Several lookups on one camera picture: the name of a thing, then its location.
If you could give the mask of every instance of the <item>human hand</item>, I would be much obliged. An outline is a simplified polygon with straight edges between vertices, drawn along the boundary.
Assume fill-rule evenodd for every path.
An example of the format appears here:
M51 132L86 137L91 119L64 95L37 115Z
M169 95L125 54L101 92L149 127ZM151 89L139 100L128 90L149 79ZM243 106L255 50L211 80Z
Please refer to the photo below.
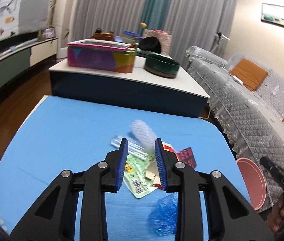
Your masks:
M283 195L281 195L278 201L272 207L271 213L267 216L265 221L268 227L276 232L279 229L281 221L284 219L284 204Z

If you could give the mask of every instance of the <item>landscape painting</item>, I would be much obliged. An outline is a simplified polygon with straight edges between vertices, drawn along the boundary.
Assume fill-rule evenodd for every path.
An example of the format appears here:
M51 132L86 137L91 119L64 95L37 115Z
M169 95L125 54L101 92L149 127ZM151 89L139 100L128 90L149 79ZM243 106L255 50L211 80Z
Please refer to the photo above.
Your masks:
M284 7L263 3L261 21L284 26Z

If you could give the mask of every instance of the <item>black hat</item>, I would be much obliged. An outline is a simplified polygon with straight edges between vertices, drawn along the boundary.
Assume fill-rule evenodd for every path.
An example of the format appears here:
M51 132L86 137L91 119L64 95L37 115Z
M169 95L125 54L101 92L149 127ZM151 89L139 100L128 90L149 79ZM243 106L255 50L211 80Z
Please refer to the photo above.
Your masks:
M162 52L161 43L154 36L150 36L150 37L146 37L142 39L139 43L138 48L143 51L150 51L150 52L159 53L159 54Z

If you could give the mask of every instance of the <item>dark wood floor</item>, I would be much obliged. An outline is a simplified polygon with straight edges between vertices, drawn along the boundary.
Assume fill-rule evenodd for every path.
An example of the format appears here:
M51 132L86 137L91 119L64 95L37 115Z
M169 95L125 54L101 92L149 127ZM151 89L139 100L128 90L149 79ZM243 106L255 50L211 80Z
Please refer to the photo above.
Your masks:
M19 86L0 104L0 159L31 110L44 95L52 94L48 72L51 65L43 63L36 66L40 72L32 77L20 77Z

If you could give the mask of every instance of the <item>blue table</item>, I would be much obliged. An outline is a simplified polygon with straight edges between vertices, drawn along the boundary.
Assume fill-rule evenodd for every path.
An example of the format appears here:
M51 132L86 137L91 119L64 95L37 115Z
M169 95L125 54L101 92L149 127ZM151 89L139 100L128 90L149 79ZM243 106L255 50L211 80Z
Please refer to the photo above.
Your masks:
M21 126L0 161L0 224L3 228L10 233L62 170L84 171L104 160L106 154L114 150L109 144L112 137L128 134L131 122L136 119L145 121L158 137L176 150L191 147L198 171L221 171L249 200L233 155L222 134L211 123L49 96ZM157 200L166 195L158 189L136 199L124 184L117 194L106 193L109 240L174 240L173 235L155 236L147 228L148 215ZM204 209L202 213L207 240Z

